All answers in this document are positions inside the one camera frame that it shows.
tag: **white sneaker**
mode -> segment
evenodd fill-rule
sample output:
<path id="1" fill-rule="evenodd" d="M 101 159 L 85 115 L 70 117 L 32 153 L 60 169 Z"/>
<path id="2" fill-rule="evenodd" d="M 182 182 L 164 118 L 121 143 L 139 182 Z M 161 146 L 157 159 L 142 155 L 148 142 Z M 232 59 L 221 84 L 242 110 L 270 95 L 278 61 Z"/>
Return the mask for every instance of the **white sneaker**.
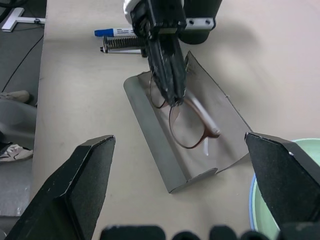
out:
<path id="1" fill-rule="evenodd" d="M 0 93 L 0 99 L 14 100 L 20 103 L 26 103 L 29 98 L 30 94 L 26 90 Z"/>
<path id="2" fill-rule="evenodd" d="M 22 146 L 18 144 L 11 144 L 5 152 L 0 155 L 0 163 L 1 162 L 12 162 L 17 160 L 27 160 L 30 159 L 34 155 L 33 150 L 24 149 Z"/>

